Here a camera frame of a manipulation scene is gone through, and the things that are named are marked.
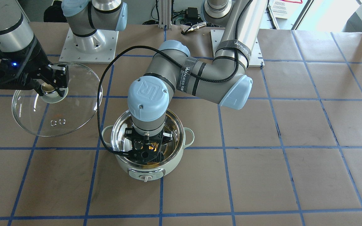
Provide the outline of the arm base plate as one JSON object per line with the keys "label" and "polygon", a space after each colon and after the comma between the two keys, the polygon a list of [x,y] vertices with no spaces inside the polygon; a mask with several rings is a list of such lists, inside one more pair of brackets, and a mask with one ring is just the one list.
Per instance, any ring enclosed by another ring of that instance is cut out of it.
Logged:
{"label": "arm base plate", "polygon": [[89,37],[78,37],[69,30],[59,61],[110,63],[115,58],[118,34],[113,30],[97,30]]}
{"label": "arm base plate", "polygon": [[[221,43],[224,30],[210,30],[210,39],[212,45],[213,57],[219,57],[223,53],[219,51],[216,53],[218,45]],[[255,40],[253,48],[251,50],[251,58],[249,62],[249,68],[264,66],[265,61],[263,59],[262,51],[258,39]]]}

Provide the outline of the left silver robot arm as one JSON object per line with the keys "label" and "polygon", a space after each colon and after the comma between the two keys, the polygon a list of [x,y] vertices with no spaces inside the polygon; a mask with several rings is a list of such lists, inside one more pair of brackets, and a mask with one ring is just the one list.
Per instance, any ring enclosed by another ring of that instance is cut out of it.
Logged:
{"label": "left silver robot arm", "polygon": [[167,40],[154,55],[147,72],[132,82],[128,107],[132,127],[125,129],[131,148],[123,156],[139,164],[164,160],[161,146],[173,139],[164,130],[167,108],[175,91],[241,109],[253,80],[246,75],[267,0],[206,0],[206,21],[224,26],[211,64],[192,57],[186,46]]}

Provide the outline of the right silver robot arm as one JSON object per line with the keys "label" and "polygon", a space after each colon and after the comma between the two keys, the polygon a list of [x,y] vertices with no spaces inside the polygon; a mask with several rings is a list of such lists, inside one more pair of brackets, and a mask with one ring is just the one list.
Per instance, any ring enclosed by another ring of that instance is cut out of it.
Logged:
{"label": "right silver robot arm", "polygon": [[[127,25],[122,0],[63,0],[62,14],[72,32],[75,53],[95,57],[110,51],[111,34]],[[0,0],[0,89],[34,90],[39,96],[64,99],[69,67],[54,65],[44,52],[16,0]]]}

